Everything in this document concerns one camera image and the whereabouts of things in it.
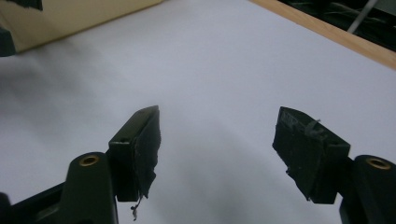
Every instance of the white table surface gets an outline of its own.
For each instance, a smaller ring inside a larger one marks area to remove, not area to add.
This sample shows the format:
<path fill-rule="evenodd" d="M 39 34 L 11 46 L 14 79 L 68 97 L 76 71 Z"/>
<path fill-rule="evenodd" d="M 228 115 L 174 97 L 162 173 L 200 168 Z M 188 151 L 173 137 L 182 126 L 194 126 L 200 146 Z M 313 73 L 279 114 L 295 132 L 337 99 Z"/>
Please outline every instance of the white table surface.
<path fill-rule="evenodd" d="M 17 203 L 136 111 L 163 142 L 136 223 L 341 223 L 307 202 L 272 149 L 278 109 L 304 111 L 396 161 L 396 73 L 245 0 L 168 0 L 0 59 L 0 191 Z M 120 223 L 133 221 L 119 203 Z"/>

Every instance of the wooden frame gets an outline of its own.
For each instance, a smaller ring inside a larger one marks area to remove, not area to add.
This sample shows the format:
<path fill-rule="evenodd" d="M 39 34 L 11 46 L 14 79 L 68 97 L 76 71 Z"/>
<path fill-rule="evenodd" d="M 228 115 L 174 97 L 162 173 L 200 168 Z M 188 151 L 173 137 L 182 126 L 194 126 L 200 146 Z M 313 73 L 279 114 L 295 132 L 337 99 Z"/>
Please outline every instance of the wooden frame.
<path fill-rule="evenodd" d="M 277 0 L 251 0 L 276 14 L 294 21 L 303 27 L 323 35 L 330 40 L 358 52 L 376 62 L 396 70 L 396 52 L 385 49 L 368 40 L 341 30 L 325 21 L 309 16 L 302 11 L 289 7 Z"/>

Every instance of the cardboard box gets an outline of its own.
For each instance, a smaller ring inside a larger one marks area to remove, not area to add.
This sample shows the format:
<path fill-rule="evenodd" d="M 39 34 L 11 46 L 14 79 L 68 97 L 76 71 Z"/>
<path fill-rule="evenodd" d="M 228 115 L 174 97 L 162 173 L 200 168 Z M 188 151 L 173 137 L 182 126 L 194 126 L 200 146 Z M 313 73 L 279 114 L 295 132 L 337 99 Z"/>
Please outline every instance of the cardboard box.
<path fill-rule="evenodd" d="M 0 1 L 0 27 L 10 31 L 16 51 L 21 52 L 151 7 L 161 1 L 43 0 L 43 11 Z"/>

